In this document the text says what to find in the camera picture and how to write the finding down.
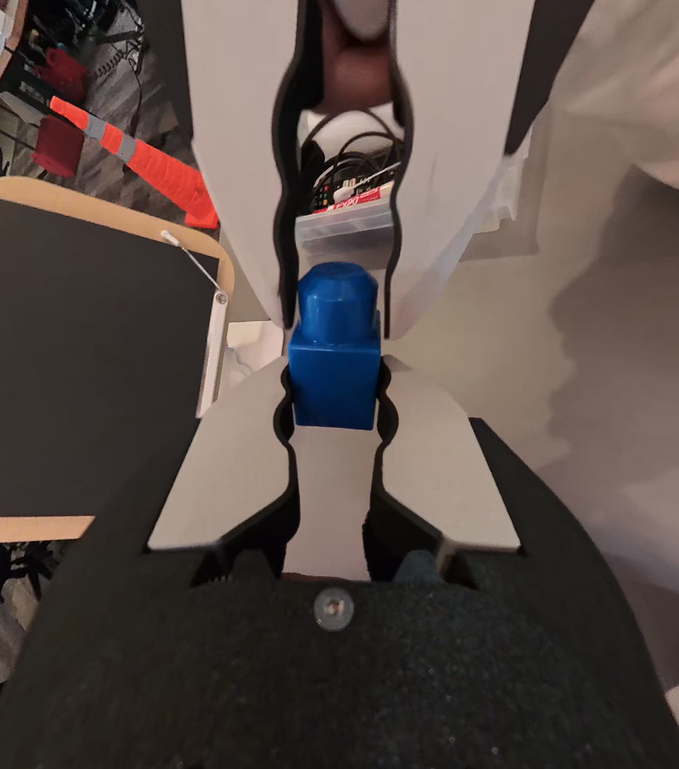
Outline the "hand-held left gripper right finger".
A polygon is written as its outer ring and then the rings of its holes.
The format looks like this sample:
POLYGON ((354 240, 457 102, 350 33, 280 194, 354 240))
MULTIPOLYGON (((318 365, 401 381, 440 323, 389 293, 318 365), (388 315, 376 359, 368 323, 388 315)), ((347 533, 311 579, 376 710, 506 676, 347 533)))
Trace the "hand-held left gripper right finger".
POLYGON ((387 354, 380 366, 364 555, 392 579, 411 552, 436 571, 469 552, 517 554, 521 542, 468 414, 450 392, 387 354))

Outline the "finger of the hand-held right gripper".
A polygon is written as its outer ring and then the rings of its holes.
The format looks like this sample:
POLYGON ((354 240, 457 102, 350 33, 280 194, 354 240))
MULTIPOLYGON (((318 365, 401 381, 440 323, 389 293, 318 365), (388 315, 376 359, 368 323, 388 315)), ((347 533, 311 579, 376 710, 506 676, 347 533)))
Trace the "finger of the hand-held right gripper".
POLYGON ((269 319, 293 326, 299 258, 279 242, 283 97, 306 2, 182 1, 193 151, 222 229, 269 319))
POLYGON ((534 2, 395 2, 407 157, 391 196, 386 338, 443 292, 507 168, 506 136, 534 2))

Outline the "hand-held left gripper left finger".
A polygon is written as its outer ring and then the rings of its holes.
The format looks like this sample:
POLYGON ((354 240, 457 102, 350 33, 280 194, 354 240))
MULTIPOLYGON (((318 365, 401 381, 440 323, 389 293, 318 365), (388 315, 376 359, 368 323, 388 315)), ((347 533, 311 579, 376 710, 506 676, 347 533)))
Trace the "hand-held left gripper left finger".
POLYGON ((212 577, 260 552, 275 578, 300 524, 287 360, 234 386, 201 418, 147 541, 151 552, 206 553, 212 577))

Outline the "blue single-stud block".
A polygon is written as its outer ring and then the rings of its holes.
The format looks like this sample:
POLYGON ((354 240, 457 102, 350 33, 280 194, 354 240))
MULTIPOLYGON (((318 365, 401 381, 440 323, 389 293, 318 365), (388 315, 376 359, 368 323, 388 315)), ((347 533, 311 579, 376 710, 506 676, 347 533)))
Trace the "blue single-stud block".
POLYGON ((296 424, 370 431, 381 363, 379 285, 363 267, 328 262, 299 281, 288 345, 296 424))

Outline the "person's right forearm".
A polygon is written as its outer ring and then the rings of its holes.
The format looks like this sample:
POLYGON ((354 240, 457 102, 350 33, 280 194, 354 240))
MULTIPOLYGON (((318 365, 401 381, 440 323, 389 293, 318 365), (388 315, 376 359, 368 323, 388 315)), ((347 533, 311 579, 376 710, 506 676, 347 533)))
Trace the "person's right forearm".
POLYGON ((597 1, 552 104, 606 129, 644 173, 679 190, 679 1, 597 1))

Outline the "grey desk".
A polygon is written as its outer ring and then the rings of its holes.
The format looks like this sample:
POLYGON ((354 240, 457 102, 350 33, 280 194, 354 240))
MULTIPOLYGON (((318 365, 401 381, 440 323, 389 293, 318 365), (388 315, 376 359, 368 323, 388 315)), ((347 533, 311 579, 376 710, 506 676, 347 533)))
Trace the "grey desk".
POLYGON ((388 351, 430 372, 576 514, 679 685, 679 190, 550 102, 514 232, 476 236, 388 351))

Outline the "person's right hand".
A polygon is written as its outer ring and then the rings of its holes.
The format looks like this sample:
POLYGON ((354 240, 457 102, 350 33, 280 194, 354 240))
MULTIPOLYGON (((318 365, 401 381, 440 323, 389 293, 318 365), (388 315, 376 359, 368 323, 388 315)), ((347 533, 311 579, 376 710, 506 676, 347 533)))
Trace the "person's right hand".
POLYGON ((322 2, 323 98, 317 111, 335 116, 391 101, 390 39, 364 41, 345 26, 332 2, 322 2))

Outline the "orange traffic cone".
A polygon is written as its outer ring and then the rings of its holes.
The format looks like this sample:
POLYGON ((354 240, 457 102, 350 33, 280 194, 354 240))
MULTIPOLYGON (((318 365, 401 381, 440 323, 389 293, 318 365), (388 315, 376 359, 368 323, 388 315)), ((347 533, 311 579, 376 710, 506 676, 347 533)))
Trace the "orange traffic cone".
POLYGON ((184 212, 187 226, 218 228, 219 215, 199 170, 56 96, 50 108, 171 200, 184 212))

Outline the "red marker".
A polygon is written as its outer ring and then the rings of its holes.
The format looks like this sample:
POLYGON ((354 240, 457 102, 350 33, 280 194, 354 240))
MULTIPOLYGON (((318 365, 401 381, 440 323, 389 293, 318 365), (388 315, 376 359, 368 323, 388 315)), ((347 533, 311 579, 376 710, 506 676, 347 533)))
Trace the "red marker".
POLYGON ((382 185, 370 187, 362 191, 354 190, 355 194, 346 195, 343 199, 335 201, 330 205, 324 205, 317 208, 312 215, 334 213, 344 208, 362 206, 362 205, 376 205, 381 203, 388 203, 392 195, 392 189, 394 187, 393 181, 388 181, 382 185))

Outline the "white clamp plate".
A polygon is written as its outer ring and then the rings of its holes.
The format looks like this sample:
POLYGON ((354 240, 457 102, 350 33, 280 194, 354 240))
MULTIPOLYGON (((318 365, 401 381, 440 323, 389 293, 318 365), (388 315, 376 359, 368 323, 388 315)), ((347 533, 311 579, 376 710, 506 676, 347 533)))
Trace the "white clamp plate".
POLYGON ((219 399, 280 358, 284 339, 283 329, 271 321, 229 323, 219 378, 219 399))

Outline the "clear plastic storage box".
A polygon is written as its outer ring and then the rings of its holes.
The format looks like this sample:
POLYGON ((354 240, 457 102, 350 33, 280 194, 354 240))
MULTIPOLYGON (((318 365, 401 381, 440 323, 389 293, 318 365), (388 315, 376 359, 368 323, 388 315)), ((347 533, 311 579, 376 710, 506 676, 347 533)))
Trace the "clear plastic storage box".
POLYGON ((390 202, 312 215, 354 190, 394 182, 400 168, 402 130, 392 128, 392 111, 356 111, 339 120, 343 131, 311 111, 301 118, 303 171, 312 186, 296 218, 296 245, 311 258, 392 242, 390 202))

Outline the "red bin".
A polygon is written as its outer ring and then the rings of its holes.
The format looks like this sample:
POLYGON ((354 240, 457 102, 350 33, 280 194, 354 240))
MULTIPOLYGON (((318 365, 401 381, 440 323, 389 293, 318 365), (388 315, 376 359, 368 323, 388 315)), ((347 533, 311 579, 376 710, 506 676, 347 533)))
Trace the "red bin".
POLYGON ((62 98, 74 105, 82 105, 90 85, 88 70, 61 48, 49 47, 45 63, 35 67, 35 74, 62 98))
POLYGON ((74 178, 84 145, 84 133, 74 125, 48 115, 37 132, 33 161, 51 175, 74 178))

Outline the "black panel with wooden edge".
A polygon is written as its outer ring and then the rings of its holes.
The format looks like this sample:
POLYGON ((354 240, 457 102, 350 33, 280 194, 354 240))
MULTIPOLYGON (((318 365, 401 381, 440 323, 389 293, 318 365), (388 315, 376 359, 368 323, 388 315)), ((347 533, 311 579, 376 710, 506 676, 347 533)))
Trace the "black panel with wooden edge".
POLYGON ((215 287, 211 236, 23 177, 0 178, 0 543, 80 537, 190 436, 215 287))

